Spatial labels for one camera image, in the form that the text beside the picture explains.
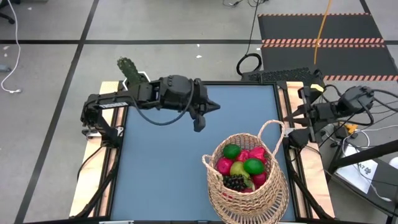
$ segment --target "white paper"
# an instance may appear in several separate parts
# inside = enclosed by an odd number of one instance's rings
[[[356,153],[357,150],[352,145],[347,146],[345,150],[345,156],[350,156]],[[339,168],[336,171],[336,174],[344,178],[351,185],[355,186],[356,188],[367,194],[371,186],[372,182],[371,180],[373,180],[373,176],[374,173],[376,172],[376,169],[377,169],[377,162],[369,160],[369,161],[360,162],[359,166],[357,164],[353,164],[350,166]],[[363,177],[358,172],[358,170],[360,170],[361,174],[367,177],[368,179]]]

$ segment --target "blue mat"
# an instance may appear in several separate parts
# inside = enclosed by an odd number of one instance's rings
[[[208,86],[221,109],[205,115],[206,127],[193,131],[189,114],[168,126],[155,126],[130,108],[115,188],[112,220],[209,220],[220,218],[208,200],[204,154],[236,133],[256,135],[270,119],[278,119],[272,86]],[[155,121],[175,118],[168,110],[143,111]],[[270,124],[262,139],[270,150],[280,137]],[[283,151],[277,160],[287,177]],[[282,220],[294,221],[292,202]]]

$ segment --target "floor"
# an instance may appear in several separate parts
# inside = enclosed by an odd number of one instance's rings
[[[398,2],[366,3],[384,39],[398,40]],[[326,5],[327,0],[270,0],[259,6],[258,13],[323,13]],[[18,69],[5,85],[21,88],[22,93],[0,92],[5,105],[0,110],[0,220],[5,224],[68,218],[86,144],[80,133],[81,107],[89,94],[99,91],[102,81],[123,78],[116,66],[119,57],[131,58],[151,79],[179,74],[239,80],[235,66],[247,49],[243,40],[249,38],[254,14],[246,1],[228,8],[222,0],[30,0],[14,8],[22,53]],[[1,12],[12,14],[9,7]],[[330,12],[364,9],[360,0],[334,0]],[[87,22],[89,14],[92,22]],[[0,19],[0,64],[15,63],[17,46],[5,41],[15,39],[14,29]],[[257,20],[253,39],[261,39]],[[258,47],[254,44],[249,51]],[[398,60],[398,45],[388,48]],[[248,71],[255,64],[248,60],[242,69]],[[340,91],[367,85],[398,93],[396,82],[331,83]],[[336,95],[328,90],[326,97]],[[375,115],[375,120],[385,115]],[[366,117],[357,119],[366,122]],[[397,124],[396,116],[374,128],[392,124]],[[397,134],[387,129],[370,137],[380,144],[397,139]],[[325,165],[332,152],[322,148]],[[388,162],[395,156],[382,159]],[[41,172],[41,166],[35,168],[38,157],[45,159]],[[25,194],[27,188],[31,197]],[[383,213],[338,184],[332,181],[329,188],[339,219],[385,222]]]

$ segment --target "grape cluster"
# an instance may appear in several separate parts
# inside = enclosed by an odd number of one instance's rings
[[[223,177],[224,186],[236,191],[242,191],[247,188],[247,185],[244,183],[243,175],[231,175]]]

